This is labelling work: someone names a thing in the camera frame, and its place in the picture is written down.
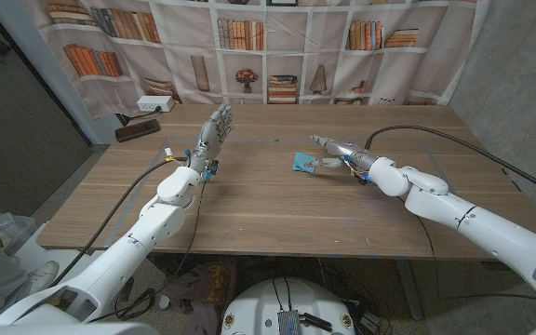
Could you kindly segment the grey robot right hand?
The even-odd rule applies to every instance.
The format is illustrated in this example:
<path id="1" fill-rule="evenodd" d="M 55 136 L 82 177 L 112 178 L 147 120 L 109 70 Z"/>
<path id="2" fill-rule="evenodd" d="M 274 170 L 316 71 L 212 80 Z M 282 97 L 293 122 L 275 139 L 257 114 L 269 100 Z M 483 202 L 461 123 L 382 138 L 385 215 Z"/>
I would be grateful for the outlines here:
<path id="1" fill-rule="evenodd" d="M 337 168 L 346 165 L 350 168 L 351 174 L 361 184 L 371 183 L 369 169 L 378 159 L 377 155 L 371 154 L 368 150 L 361 149 L 351 142 L 337 141 L 317 135 L 312 135 L 311 139 L 332 155 L 332 158 L 314 159 L 313 161 L 304 163 L 303 166 L 305 168 Z"/>

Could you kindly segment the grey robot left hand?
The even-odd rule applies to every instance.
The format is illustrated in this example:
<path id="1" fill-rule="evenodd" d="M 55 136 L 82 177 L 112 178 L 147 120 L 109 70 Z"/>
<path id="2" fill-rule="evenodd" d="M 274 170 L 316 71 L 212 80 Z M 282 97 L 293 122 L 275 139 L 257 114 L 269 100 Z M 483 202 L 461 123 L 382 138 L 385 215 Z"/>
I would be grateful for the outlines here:
<path id="1" fill-rule="evenodd" d="M 189 155 L 187 167 L 205 177 L 211 163 L 217 158 L 221 146 L 233 130 L 232 107 L 222 104 L 213 112 L 209 120 L 202 126 L 192 153 Z"/>

